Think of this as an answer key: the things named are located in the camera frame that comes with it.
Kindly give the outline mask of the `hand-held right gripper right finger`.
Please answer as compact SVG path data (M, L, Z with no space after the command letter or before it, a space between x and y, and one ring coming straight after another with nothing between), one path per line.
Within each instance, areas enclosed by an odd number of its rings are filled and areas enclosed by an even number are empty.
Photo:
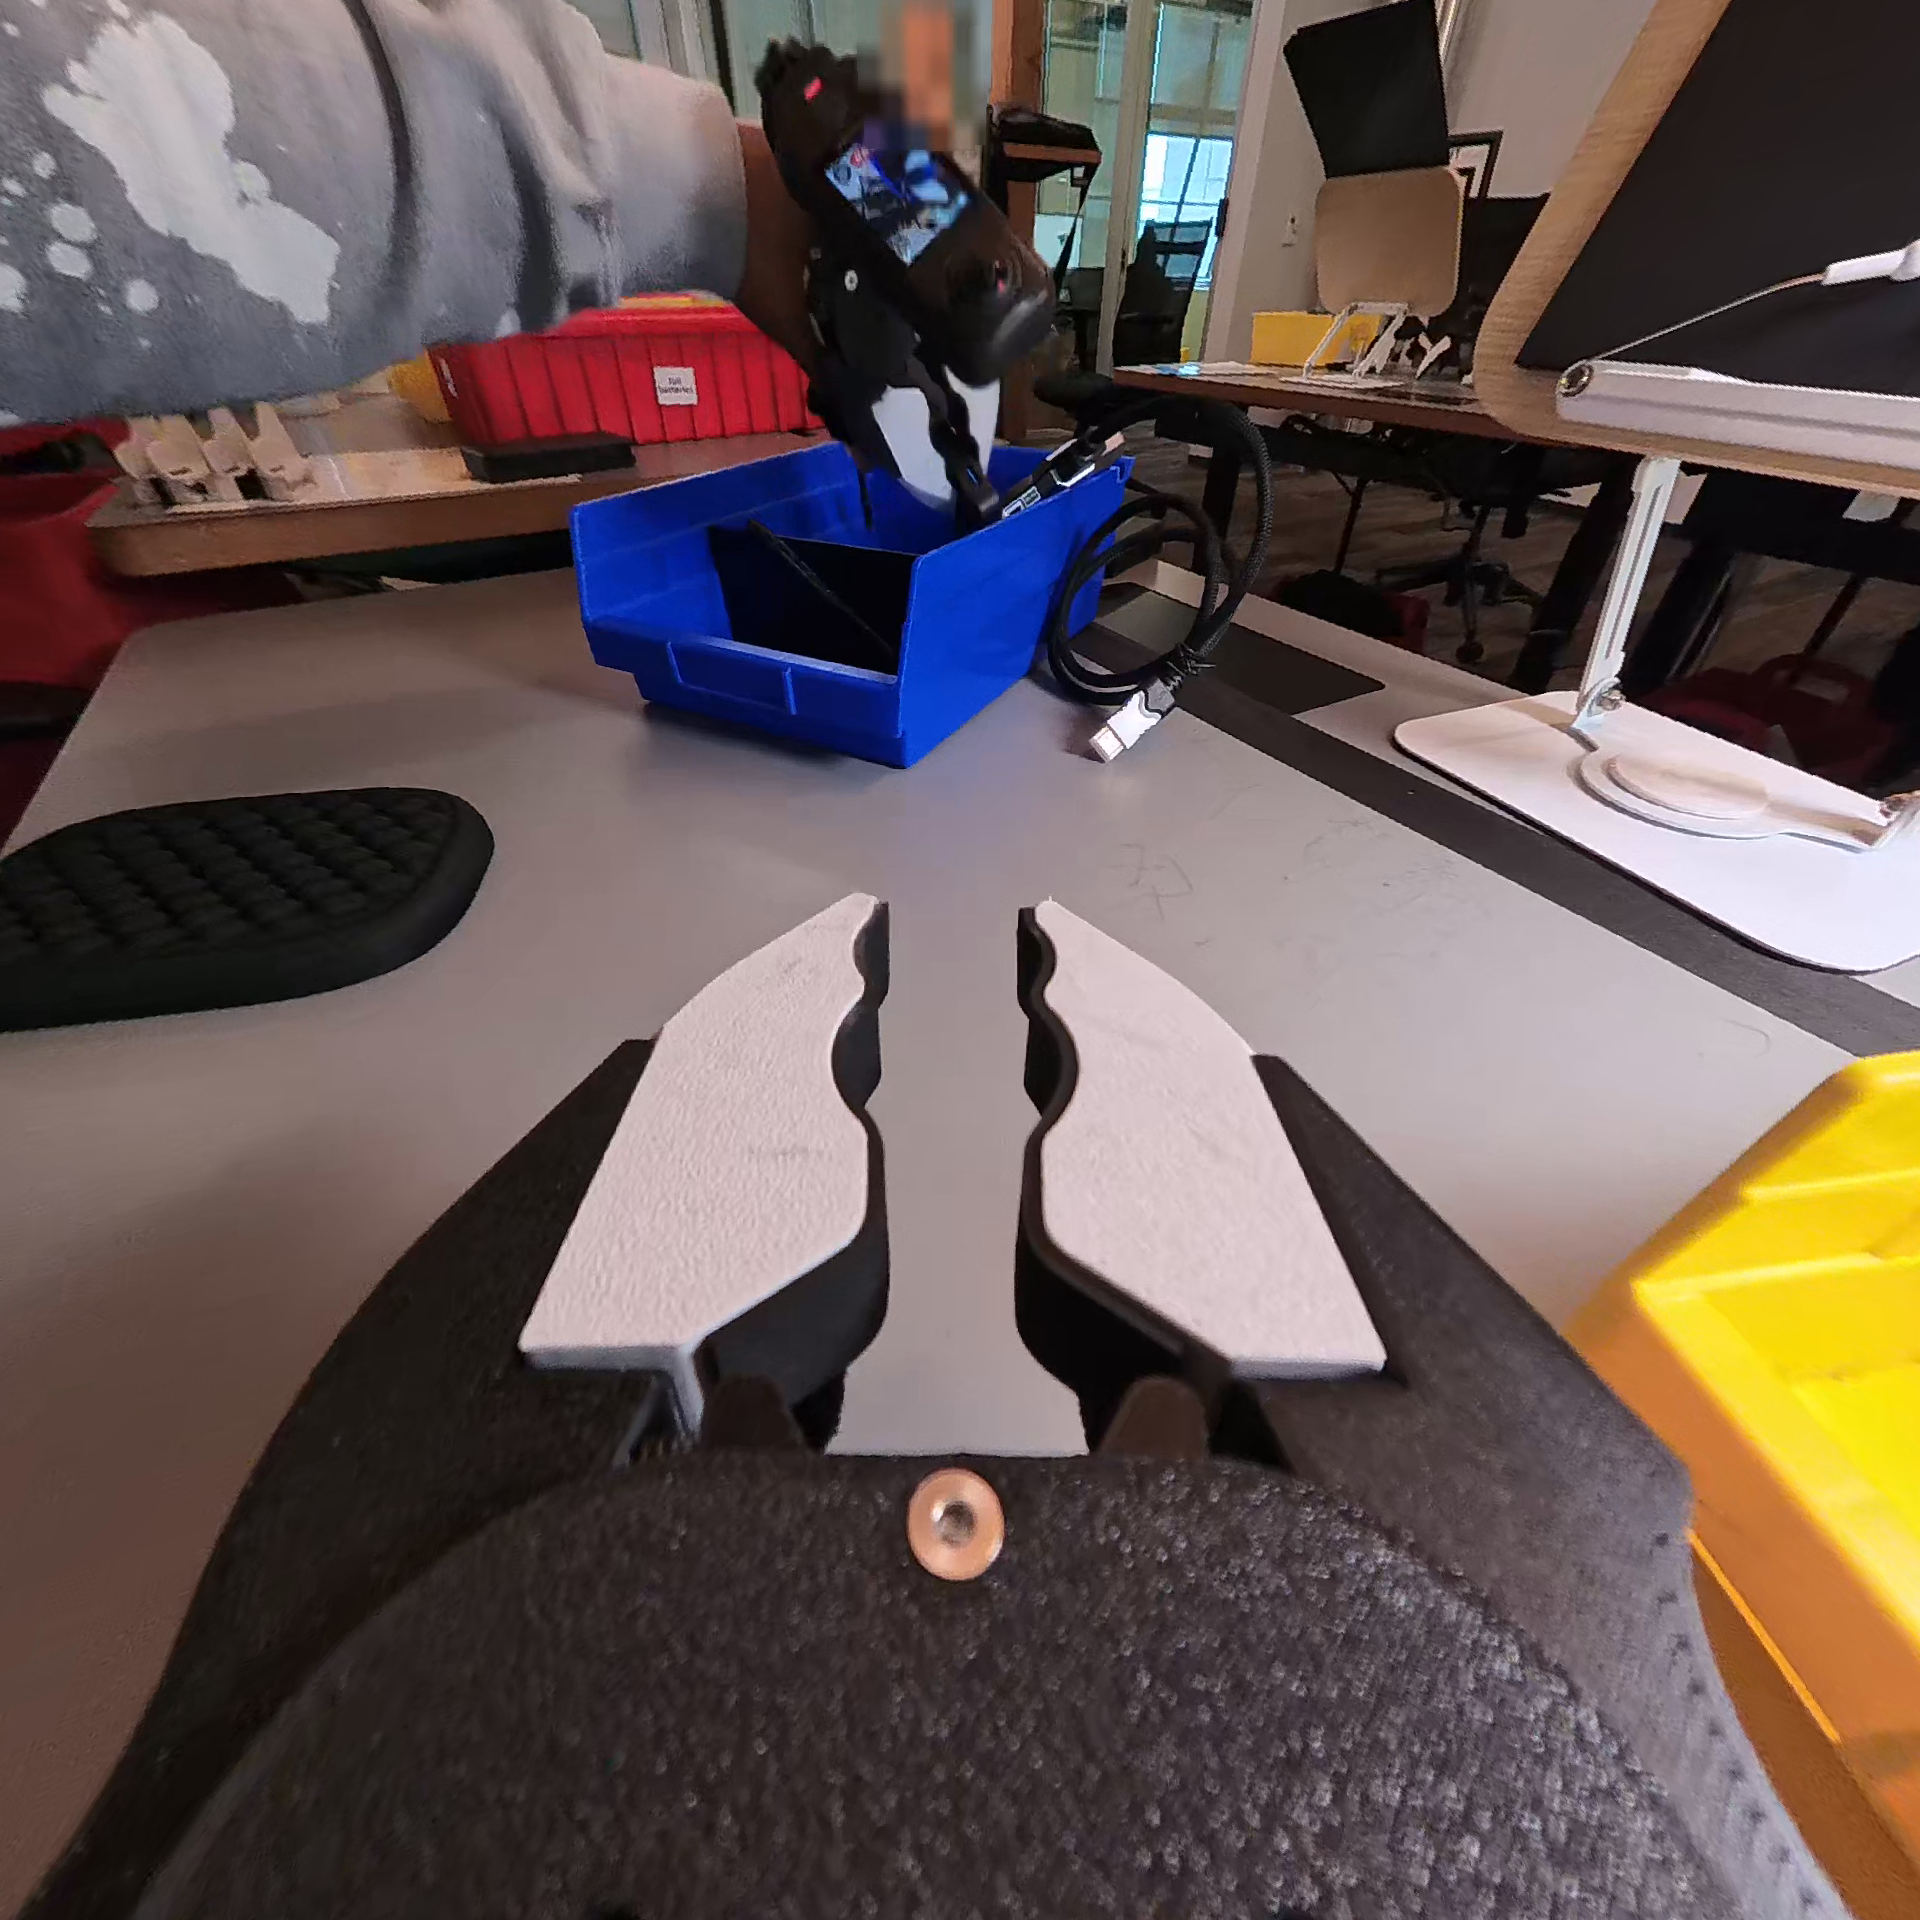
M1017 926L1020 1235L1038 1276L1202 1382L1345 1382L1384 1343L1252 1046L1057 900Z

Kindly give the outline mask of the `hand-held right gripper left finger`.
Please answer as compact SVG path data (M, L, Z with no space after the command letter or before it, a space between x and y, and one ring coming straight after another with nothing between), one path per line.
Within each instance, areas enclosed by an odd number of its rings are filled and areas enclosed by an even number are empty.
M658 1377L696 1432L721 1377L802 1402L873 1339L886 930L841 897L660 1027L519 1328L528 1366Z

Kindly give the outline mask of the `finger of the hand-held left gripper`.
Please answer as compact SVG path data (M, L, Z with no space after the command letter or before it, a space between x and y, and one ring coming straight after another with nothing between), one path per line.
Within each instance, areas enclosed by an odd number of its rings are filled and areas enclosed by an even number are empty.
M1001 415L1001 383L892 386L878 396L873 418L900 489L930 513L951 520L998 520L1001 494L991 452Z

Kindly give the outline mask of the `blue plastic bin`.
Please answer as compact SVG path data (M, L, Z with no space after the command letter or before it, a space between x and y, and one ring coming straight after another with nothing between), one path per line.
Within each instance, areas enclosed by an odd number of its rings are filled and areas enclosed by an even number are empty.
M1103 561L1072 566L1116 514L1132 460L962 536L837 441L601 497L570 514L574 576L591 659L646 704L904 768L1025 676L1056 615L1079 633ZM896 676L761 651L727 636L705 536L761 521L784 537L917 558Z

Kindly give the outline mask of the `person's left forearm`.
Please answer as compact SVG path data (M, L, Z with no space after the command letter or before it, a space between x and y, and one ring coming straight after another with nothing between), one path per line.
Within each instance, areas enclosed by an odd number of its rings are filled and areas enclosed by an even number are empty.
M2 35L4 427L737 288L725 95L574 6L4 6Z

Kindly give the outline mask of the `person's left hand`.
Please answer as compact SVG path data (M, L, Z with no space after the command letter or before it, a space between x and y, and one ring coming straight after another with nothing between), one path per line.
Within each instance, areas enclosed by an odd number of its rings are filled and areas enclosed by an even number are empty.
M810 376L817 366L817 334L809 319L810 222L789 194L766 132L735 122L735 145L748 239L730 305Z

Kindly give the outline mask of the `wooden pillar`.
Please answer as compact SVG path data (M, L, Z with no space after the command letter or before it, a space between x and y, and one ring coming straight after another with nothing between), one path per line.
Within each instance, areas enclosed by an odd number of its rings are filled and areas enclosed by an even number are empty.
M1038 113L1044 97L1044 6L991 2L991 84L990 135L998 146L1001 118L1008 110ZM1009 226L1029 246L1034 241L1038 185L1004 178L1004 208ZM1025 444L1038 424L1034 380L1046 371L1052 334L1038 336L1033 350L1001 383L998 440Z

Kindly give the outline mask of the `black divider plate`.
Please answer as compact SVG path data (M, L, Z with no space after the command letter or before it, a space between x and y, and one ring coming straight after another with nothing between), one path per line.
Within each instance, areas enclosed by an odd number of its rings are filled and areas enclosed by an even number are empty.
M914 555L777 536L758 520L712 526L705 545L734 643L896 676Z

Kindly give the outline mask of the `black office chair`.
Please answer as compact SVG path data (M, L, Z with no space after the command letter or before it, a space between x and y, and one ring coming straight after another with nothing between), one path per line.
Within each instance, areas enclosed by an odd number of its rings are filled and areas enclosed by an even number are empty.
M1174 363L1181 358L1189 306L1213 241L1213 217L1141 226L1112 322L1116 369Z

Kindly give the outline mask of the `yellow plastic bin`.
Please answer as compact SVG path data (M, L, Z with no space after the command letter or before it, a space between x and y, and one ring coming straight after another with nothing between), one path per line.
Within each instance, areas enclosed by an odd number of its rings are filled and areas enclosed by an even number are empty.
M1682 1459L1696 1562L1914 1871L1918 1057L1850 1064L1569 1339Z
M1372 350L1381 324L1373 312L1258 312L1252 316L1248 362L1258 369L1348 369Z

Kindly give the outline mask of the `red plastic bin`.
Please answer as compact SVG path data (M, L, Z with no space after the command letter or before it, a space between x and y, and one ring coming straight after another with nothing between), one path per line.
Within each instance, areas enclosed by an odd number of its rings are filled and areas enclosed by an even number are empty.
M436 345L426 362L473 449L590 435L672 446L823 427L797 363L709 296L646 296L545 332Z

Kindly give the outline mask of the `black flat box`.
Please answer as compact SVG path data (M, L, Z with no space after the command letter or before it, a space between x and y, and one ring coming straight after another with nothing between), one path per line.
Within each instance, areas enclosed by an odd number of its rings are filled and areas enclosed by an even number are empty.
M634 446L607 432L488 444L463 441L458 456L469 479L487 487L558 483L634 468Z

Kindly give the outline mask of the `wooden top office desk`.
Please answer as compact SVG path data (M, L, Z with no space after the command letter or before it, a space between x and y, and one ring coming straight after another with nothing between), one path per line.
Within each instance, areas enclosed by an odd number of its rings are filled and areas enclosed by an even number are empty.
M1348 498L1334 574L1348 570L1360 507L1372 491L1400 489L1457 510L1465 536L1456 551L1373 578L1381 593L1439 588L1460 617L1457 664L1484 660L1484 610L1501 601L1542 603L1509 566L1485 553L1485 537L1494 520L1503 521L1506 537L1526 530L1544 452L1509 438L1460 384L1200 366L1124 369L1112 383L1156 396L1177 425L1197 425L1200 408L1220 402L1249 427L1274 468L1334 479Z

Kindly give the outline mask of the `beige panel with black flap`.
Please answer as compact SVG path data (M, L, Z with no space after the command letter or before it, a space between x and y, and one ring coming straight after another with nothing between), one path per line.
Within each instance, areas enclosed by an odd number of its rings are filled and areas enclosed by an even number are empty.
M1295 30L1282 56L1322 167L1311 271L1330 322L1302 371L1327 380L1343 327L1376 319L1354 363L1372 369L1400 322L1450 305L1465 187L1450 167L1434 6L1330 16Z

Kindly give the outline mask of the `black wrist rest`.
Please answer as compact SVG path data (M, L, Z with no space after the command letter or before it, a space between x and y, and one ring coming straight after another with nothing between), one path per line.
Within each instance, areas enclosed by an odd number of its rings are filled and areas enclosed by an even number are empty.
M4 856L2 1032L293 1001L405 970L463 920L485 817L421 787L129 808Z

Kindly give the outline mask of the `wooden side table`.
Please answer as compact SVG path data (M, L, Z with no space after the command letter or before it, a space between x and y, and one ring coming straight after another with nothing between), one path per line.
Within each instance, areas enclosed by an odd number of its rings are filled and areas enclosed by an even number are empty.
M637 449L631 468L485 486L447 424L388 394L293 418L311 486L293 500L146 507L117 491L86 524L94 555L124 578L159 578L559 536L581 503L816 446L821 431Z

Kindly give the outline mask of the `white metal tablet stand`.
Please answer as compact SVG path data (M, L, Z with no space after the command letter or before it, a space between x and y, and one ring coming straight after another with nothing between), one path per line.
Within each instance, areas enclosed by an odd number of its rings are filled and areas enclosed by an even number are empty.
M1416 716L1394 743L1765 954L1846 976L1895 970L1914 958L1914 793L1870 800L1632 707L1624 643L1684 457L1734 452L1762 476L1912 491L1914 396L1632 359L1692 327L1585 354L1552 384L1557 425L1640 452L1576 689Z

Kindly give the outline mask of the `pale plastic parts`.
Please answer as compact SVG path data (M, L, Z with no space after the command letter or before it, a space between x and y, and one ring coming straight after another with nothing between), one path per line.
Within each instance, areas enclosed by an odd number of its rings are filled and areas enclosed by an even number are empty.
M111 446L135 503L158 510L240 507L311 497L317 473L270 402L250 424L229 408L204 417L135 417Z

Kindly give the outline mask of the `red bag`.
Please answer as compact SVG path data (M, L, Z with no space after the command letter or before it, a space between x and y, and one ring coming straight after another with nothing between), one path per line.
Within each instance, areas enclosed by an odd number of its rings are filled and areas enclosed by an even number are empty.
M2 431L2 683L96 689L132 633L89 540L117 468L86 427Z

